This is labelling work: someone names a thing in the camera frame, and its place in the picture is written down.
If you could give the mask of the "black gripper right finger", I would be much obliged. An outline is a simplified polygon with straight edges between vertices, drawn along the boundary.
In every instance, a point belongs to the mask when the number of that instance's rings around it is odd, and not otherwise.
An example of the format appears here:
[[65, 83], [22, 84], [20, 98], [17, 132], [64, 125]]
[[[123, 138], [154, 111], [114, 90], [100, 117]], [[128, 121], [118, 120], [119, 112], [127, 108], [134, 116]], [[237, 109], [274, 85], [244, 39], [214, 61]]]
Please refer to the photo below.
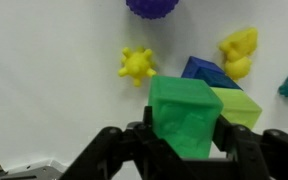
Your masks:
[[288, 180], [288, 133], [266, 129], [256, 134], [220, 115], [213, 142], [226, 153], [216, 162], [224, 180]]

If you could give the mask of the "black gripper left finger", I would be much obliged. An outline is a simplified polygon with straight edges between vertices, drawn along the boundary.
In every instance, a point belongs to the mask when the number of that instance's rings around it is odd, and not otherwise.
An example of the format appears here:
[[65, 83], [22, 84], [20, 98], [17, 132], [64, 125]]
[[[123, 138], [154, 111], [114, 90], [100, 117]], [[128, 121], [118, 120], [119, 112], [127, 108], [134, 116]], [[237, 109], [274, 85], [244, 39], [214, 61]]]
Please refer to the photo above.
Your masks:
[[103, 128], [73, 161], [60, 180], [112, 180], [123, 164], [133, 161], [142, 180], [177, 180], [178, 156], [152, 130], [153, 109], [144, 108], [143, 120], [122, 131]]

